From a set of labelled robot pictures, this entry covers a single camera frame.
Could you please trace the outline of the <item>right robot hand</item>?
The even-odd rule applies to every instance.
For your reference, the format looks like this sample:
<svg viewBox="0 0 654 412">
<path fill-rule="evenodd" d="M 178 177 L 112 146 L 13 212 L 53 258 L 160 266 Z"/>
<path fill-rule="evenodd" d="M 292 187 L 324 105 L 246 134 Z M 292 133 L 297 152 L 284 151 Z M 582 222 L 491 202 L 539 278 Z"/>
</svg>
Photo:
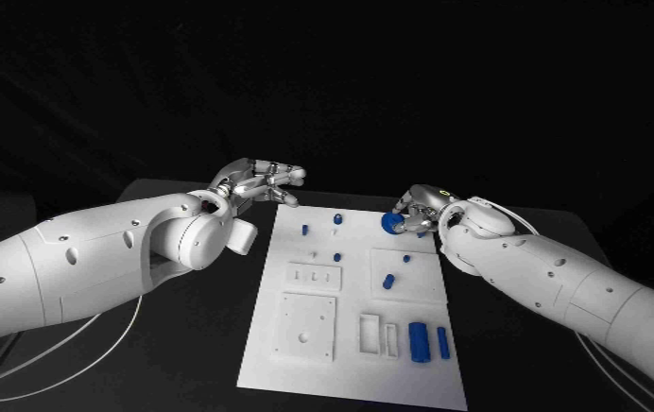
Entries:
<svg viewBox="0 0 654 412">
<path fill-rule="evenodd" d="M 459 197 L 441 187 L 415 184 L 396 202 L 387 219 L 392 234 L 432 232 L 446 206 Z"/>
</svg>

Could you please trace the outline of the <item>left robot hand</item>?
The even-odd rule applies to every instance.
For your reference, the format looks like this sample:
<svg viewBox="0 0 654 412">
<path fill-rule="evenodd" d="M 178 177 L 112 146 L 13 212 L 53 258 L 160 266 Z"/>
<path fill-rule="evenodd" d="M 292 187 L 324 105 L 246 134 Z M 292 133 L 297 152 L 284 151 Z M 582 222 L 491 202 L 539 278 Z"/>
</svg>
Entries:
<svg viewBox="0 0 654 412">
<path fill-rule="evenodd" d="M 207 189 L 226 199 L 232 215 L 239 216 L 259 201 L 297 208 L 298 199 L 281 186 L 301 186 L 305 176 L 298 165 L 240 158 L 219 170 Z"/>
</svg>

